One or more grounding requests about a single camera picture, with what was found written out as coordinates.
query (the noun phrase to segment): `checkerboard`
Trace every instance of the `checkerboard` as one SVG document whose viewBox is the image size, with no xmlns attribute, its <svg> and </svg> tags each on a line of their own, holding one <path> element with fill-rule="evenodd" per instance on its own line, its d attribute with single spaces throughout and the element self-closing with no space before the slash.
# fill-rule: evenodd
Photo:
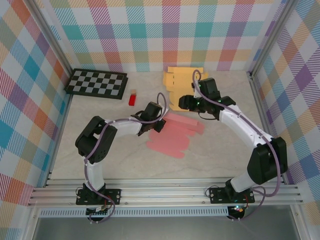
<svg viewBox="0 0 320 240">
<path fill-rule="evenodd" d="M 65 91 L 67 94 L 121 100 L 127 81 L 126 73 L 74 69 Z"/>
</svg>

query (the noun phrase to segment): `yellow paper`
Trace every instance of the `yellow paper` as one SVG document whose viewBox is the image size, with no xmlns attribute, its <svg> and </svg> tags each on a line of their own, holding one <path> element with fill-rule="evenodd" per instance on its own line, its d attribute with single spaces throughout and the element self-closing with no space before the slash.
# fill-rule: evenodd
<svg viewBox="0 0 320 240">
<path fill-rule="evenodd" d="M 201 78 L 208 78 L 208 73 L 203 73 L 203 67 L 168 67 L 168 72 L 163 73 L 163 84 L 166 90 L 170 92 L 170 108 L 174 111 L 187 111 L 179 107 L 179 99 L 184 95 L 193 95 L 194 91 L 191 87 L 192 74 L 194 70 L 199 70 Z"/>
</svg>

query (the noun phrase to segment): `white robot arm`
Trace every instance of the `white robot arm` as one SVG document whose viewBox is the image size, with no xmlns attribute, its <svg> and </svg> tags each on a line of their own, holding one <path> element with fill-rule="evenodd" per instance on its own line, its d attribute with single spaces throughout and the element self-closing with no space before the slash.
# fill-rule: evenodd
<svg viewBox="0 0 320 240">
<path fill-rule="evenodd" d="M 221 97 L 220 92 L 217 89 L 216 81 L 213 78 L 200 80 L 197 84 L 205 97 L 227 106 L 228 109 L 208 102 L 200 96 L 198 91 L 195 91 L 194 95 L 182 96 L 179 99 L 179 107 L 191 112 L 207 112 L 212 114 L 216 120 L 220 120 L 231 128 L 246 144 L 249 150 L 252 151 L 247 170 L 225 183 L 225 192 L 231 202 L 234 201 L 237 196 L 243 195 L 244 191 L 249 190 L 254 185 L 261 185 L 277 176 L 274 156 L 272 155 L 268 144 L 266 144 L 262 137 L 269 141 L 274 148 L 279 160 L 280 173 L 282 174 L 287 171 L 287 147 L 286 142 L 281 137 L 273 138 L 244 116 L 239 107 L 229 96 Z M 240 115 L 242 115 L 242 117 L 244 117 L 252 126 L 258 129 L 259 134 L 253 130 L 252 126 L 232 110 L 240 113 Z"/>
<path fill-rule="evenodd" d="M 167 111 L 168 109 L 164 109 L 161 105 L 150 102 L 144 111 L 140 111 L 130 116 L 126 121 L 114 122 L 112 120 L 104 120 L 99 116 L 95 116 L 91 119 L 75 142 L 79 154 L 84 158 L 93 150 L 98 141 L 95 135 L 99 135 L 103 127 L 106 124 L 109 124 L 104 131 L 103 136 L 101 136 L 101 142 L 95 153 L 86 163 L 88 181 L 95 190 L 99 191 L 105 187 L 103 168 L 101 165 L 102 160 L 108 154 L 114 138 L 122 137 L 124 135 L 140 136 L 150 129 L 155 129 L 157 132 L 160 132 L 166 123 L 162 117 L 154 123 L 141 123 L 139 121 L 149 122 L 156 120 L 159 116 L 164 116 Z M 88 182 L 86 182 L 85 185 L 90 189 Z"/>
</svg>

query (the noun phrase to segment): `small red cube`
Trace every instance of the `small red cube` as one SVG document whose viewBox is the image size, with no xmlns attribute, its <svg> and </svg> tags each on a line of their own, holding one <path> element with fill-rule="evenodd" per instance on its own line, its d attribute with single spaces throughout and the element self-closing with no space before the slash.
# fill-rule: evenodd
<svg viewBox="0 0 320 240">
<path fill-rule="evenodd" d="M 131 96 L 130 96 L 130 99 L 129 99 L 129 106 L 134 106 L 134 105 L 135 105 L 136 98 L 137 98 L 137 96 L 136 96 L 136 95 L 131 95 Z"/>
</svg>

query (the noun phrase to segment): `colorful plaid backdrop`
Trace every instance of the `colorful plaid backdrop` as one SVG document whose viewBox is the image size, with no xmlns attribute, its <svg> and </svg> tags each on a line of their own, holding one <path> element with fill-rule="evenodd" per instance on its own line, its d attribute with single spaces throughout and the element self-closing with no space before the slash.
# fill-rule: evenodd
<svg viewBox="0 0 320 240">
<path fill-rule="evenodd" d="M 248 69 L 281 12 L 281 0 L 37 2 L 73 67 L 124 72 Z"/>
<path fill-rule="evenodd" d="M 21 233 L 55 147 L 68 80 L 22 0 L 0 2 L 0 240 Z"/>
<path fill-rule="evenodd" d="M 267 29 L 267 31 L 265 32 L 264 36 L 263 36 L 263 39 L 259 45 L 259 48 L 258 50 L 256 51 L 255 55 L 254 55 L 254 58 L 253 58 L 253 61 L 251 62 L 250 64 L 250 67 L 248 69 L 245 69 L 245 71 L 248 71 L 248 72 L 252 72 L 260 54 L 261 54 L 261 51 L 264 49 L 266 43 L 267 43 L 267 40 L 269 39 L 269 36 L 271 34 L 271 32 L 273 31 L 274 27 L 276 26 L 276 22 L 278 20 L 278 18 L 281 16 L 283 10 L 284 10 L 284 7 L 286 5 L 288 0 L 281 0 L 281 3 L 278 7 L 278 9 L 276 10 L 276 13 Z"/>
<path fill-rule="evenodd" d="M 287 175 L 303 193 L 309 229 L 320 234 L 320 0 L 299 1 L 257 85 L 272 133 L 287 143 Z"/>
</svg>

